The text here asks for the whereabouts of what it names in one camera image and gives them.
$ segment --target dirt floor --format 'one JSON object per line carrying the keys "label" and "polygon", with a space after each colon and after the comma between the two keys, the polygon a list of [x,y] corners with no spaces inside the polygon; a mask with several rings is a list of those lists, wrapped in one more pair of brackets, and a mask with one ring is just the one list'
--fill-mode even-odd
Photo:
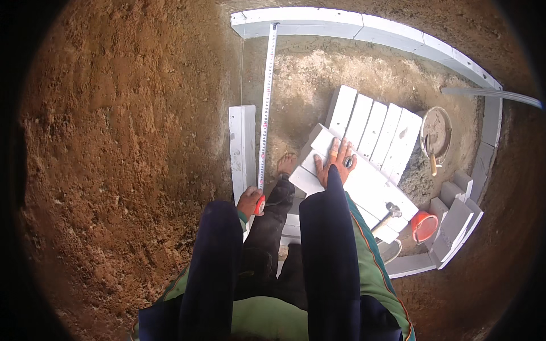
{"label": "dirt floor", "polygon": [[[229,28],[228,13],[295,3],[71,2],[51,27],[29,71],[20,111],[28,151],[26,208],[20,218],[36,279],[77,339],[125,338],[137,309],[156,300],[188,264],[204,205],[231,199],[227,108],[241,100],[241,44]],[[337,7],[407,23],[468,54],[505,89],[535,94],[514,38],[488,2],[297,5]],[[437,65],[366,44],[332,40],[322,46],[319,40],[302,39],[299,46],[279,39],[275,80],[280,81],[275,86],[286,89],[286,96],[274,104],[280,105],[279,115],[303,112],[308,119],[288,116],[285,122],[272,115],[272,127],[301,127],[286,127],[284,135],[272,128],[270,145],[278,148],[269,153],[272,159],[303,145],[312,126],[324,120],[324,108],[341,81],[412,111],[432,103],[453,108],[461,112],[464,127],[465,117],[476,120],[456,105],[462,101],[473,113],[480,103],[437,97],[440,84],[463,84]],[[256,58],[263,58],[258,46],[263,40],[255,44]],[[393,82],[389,88],[363,77],[383,82],[389,68],[381,68],[380,60],[397,66],[387,78]],[[317,69],[315,62],[326,68]],[[305,63],[316,70],[315,77],[298,78],[305,73],[288,70]],[[360,76],[344,74],[336,65],[358,68],[354,72]],[[372,66],[382,72],[372,75]],[[431,77],[419,79],[421,73]],[[416,91],[402,76],[418,84]],[[535,158],[536,167],[514,164],[527,160],[521,150],[544,155],[544,118],[539,114],[505,104],[496,170],[482,207],[485,216],[464,252],[444,271],[393,281],[419,338],[483,338],[524,280],[538,240],[533,237],[541,221],[536,212],[542,209],[528,198],[544,189],[539,171],[544,160]],[[468,159],[478,131],[467,134],[467,153],[453,148],[453,168],[467,170],[472,163]],[[423,176],[408,173],[401,181],[404,191],[414,199],[434,195],[437,188],[419,151],[409,167]]]}
{"label": "dirt floor", "polygon": [[[262,110],[267,37],[244,43],[242,104]],[[271,116],[266,155],[266,193],[275,183],[276,160],[298,154],[317,123],[324,124],[334,89],[347,85],[374,100],[394,103],[412,112],[433,106],[447,110],[453,125],[452,145],[437,176],[416,142],[400,188],[422,210],[440,193],[442,182],[453,172],[470,173],[481,134],[483,101],[448,96],[441,87],[473,86],[464,77],[438,63],[389,47],[341,38],[280,36],[275,55]],[[256,131],[259,134],[260,120]],[[411,238],[411,227],[402,231],[402,255],[426,252]]]}

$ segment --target orange bucket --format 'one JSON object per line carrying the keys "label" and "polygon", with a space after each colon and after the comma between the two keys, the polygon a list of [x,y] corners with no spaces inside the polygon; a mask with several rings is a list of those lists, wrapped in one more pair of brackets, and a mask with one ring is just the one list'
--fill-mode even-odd
{"label": "orange bucket", "polygon": [[411,218],[413,240],[420,243],[426,241],[438,228],[438,217],[425,211],[419,211]]}

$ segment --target foot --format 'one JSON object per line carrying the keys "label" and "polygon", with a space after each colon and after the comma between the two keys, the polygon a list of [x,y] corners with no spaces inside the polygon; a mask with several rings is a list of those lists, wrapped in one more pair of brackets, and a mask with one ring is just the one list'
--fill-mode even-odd
{"label": "foot", "polygon": [[296,162],[298,161],[298,158],[296,154],[290,153],[286,154],[282,158],[279,159],[277,162],[277,172],[278,174],[292,174],[294,171],[294,168],[296,167]]}

